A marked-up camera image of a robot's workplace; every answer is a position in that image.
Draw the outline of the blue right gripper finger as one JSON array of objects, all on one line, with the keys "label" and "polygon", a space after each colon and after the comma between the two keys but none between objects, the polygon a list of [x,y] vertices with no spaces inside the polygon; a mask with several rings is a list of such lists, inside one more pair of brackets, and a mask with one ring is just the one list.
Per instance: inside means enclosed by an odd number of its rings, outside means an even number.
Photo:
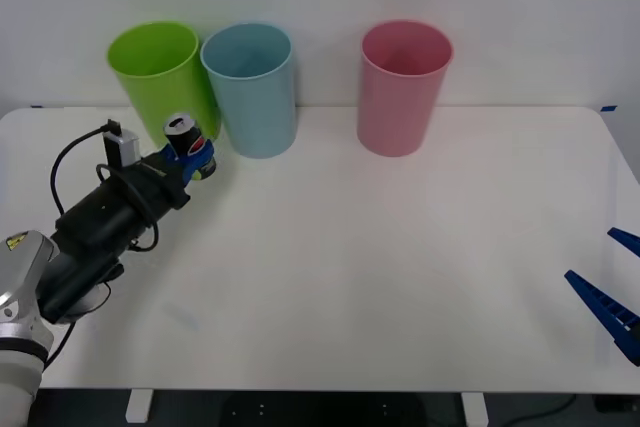
[{"label": "blue right gripper finger", "polygon": [[586,307],[606,329],[614,344],[635,366],[639,365],[639,316],[589,283],[573,270],[564,275]]},{"label": "blue right gripper finger", "polygon": [[637,257],[640,257],[640,237],[618,228],[611,228],[607,235],[624,246]]}]

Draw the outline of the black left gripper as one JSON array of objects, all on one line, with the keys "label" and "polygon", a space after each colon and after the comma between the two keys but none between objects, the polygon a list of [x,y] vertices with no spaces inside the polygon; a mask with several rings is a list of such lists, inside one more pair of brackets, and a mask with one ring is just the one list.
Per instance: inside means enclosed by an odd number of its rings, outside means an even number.
[{"label": "black left gripper", "polygon": [[180,163],[179,156],[167,143],[160,151],[121,171],[150,208],[154,220],[160,220],[170,210],[179,210],[189,202],[185,185],[194,176],[204,180],[215,172],[213,143],[206,140],[197,152],[181,156]]}]

